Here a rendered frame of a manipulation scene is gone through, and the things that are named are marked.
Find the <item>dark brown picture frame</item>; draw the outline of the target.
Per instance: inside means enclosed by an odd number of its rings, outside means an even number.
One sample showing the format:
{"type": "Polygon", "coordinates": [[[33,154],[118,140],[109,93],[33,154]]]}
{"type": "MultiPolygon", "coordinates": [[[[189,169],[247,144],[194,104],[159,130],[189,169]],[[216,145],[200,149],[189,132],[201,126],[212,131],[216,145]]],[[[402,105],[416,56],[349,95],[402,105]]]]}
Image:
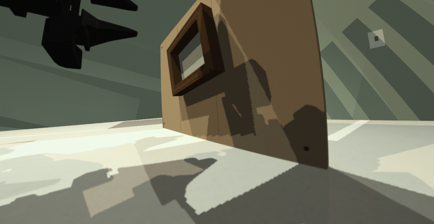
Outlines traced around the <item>dark brown picture frame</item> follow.
{"type": "Polygon", "coordinates": [[[225,72],[212,8],[200,3],[167,49],[173,96],[225,72]]]}

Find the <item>tan wall board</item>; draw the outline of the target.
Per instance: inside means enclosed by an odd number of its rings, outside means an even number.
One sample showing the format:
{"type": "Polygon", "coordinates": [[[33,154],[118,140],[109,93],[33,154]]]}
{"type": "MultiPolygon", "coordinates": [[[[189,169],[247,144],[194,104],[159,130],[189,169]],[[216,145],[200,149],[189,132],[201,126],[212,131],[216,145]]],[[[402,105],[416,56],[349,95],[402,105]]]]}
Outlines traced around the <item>tan wall board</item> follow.
{"type": "Polygon", "coordinates": [[[312,0],[197,0],[161,44],[162,126],[328,169],[327,105],[312,0]],[[173,96],[167,49],[200,3],[225,72],[173,96]]]}

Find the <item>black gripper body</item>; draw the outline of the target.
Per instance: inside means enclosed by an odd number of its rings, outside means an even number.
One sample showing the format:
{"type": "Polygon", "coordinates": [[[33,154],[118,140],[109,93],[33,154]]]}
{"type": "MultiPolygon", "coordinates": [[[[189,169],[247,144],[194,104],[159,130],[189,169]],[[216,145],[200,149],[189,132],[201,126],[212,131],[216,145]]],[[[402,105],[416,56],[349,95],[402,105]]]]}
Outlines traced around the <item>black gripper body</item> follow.
{"type": "Polygon", "coordinates": [[[81,69],[82,45],[80,31],[81,0],[62,0],[62,5],[43,0],[0,0],[0,6],[10,8],[15,16],[26,17],[27,12],[47,16],[41,45],[59,66],[81,69]],[[71,6],[71,10],[70,10],[71,6]]]}

